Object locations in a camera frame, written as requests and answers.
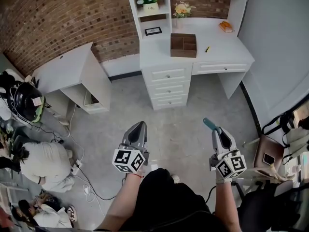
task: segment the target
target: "black helmet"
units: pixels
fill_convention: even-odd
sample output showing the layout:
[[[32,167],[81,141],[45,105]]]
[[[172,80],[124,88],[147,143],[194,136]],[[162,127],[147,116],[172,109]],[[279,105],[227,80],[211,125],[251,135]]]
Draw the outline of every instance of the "black helmet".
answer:
[[[29,83],[20,83],[11,88],[11,96],[18,115],[33,123],[40,121],[45,106],[41,92]]]

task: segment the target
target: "potted flower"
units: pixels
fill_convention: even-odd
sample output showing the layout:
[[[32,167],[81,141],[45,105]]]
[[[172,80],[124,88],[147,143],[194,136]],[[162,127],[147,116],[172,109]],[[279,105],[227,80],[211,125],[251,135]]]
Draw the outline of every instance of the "potted flower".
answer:
[[[191,13],[191,8],[196,8],[195,6],[190,6],[188,3],[180,1],[179,4],[175,4],[175,13],[173,14],[176,16],[176,27],[182,27],[181,18],[188,17]]]
[[[137,4],[142,4],[147,14],[155,14],[159,10],[158,0],[137,0]]]

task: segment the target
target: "brown chair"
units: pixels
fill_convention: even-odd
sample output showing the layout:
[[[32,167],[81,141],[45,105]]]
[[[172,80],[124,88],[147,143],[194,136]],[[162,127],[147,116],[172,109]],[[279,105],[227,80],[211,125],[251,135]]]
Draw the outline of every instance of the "brown chair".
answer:
[[[255,157],[254,157],[254,163],[253,163],[253,167],[254,168],[269,168],[269,165],[263,162],[263,158],[264,158],[264,154],[268,154],[270,156],[272,156],[275,159],[274,162],[274,167],[275,169],[279,170],[281,164],[282,164],[282,158],[283,158],[283,154],[284,154],[284,147],[278,143],[277,141],[271,139],[268,136],[265,135],[261,135],[261,137],[259,138],[259,140],[254,140],[251,143],[245,144],[246,145],[250,145],[252,143],[255,143],[259,141],[258,147],[256,149],[256,153],[255,153]],[[257,170],[257,173],[268,177],[268,178],[273,178],[273,175],[271,174],[271,170]]]

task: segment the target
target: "teal handle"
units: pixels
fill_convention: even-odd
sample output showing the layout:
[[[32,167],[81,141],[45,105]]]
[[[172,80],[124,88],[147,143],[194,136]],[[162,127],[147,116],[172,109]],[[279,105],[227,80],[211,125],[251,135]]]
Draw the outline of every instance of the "teal handle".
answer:
[[[220,127],[217,127],[211,120],[207,119],[206,117],[203,118],[203,122],[206,126],[208,126],[212,131],[217,130],[219,134],[221,134]]]

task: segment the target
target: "red bracelet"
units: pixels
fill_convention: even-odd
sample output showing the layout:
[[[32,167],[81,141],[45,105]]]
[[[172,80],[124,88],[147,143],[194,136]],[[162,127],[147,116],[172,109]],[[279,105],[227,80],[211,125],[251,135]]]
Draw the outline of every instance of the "red bracelet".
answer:
[[[138,176],[139,178],[144,178],[144,176],[140,176],[140,175],[138,175],[138,174],[134,174],[134,175]]]

